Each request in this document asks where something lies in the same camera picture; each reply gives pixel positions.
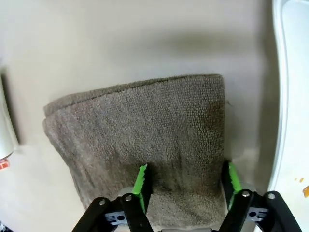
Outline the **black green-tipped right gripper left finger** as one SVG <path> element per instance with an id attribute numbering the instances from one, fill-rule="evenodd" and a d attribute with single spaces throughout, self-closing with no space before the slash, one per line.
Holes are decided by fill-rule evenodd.
<path id="1" fill-rule="evenodd" d="M 95 198 L 86 209 L 73 232 L 114 232 L 118 227 L 128 227 L 131 232 L 152 232 L 146 216 L 153 193 L 150 167 L 139 169 L 133 189 L 114 200 Z"/>

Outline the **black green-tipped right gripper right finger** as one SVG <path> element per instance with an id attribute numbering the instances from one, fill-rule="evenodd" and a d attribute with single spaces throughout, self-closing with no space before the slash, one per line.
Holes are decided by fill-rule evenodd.
<path id="1" fill-rule="evenodd" d="M 246 220 L 253 221 L 263 232 L 300 232 L 295 217 L 277 191 L 263 196 L 256 191 L 242 188 L 235 165 L 225 161 L 222 166 L 221 183 L 228 213 L 220 232 L 239 232 Z"/>

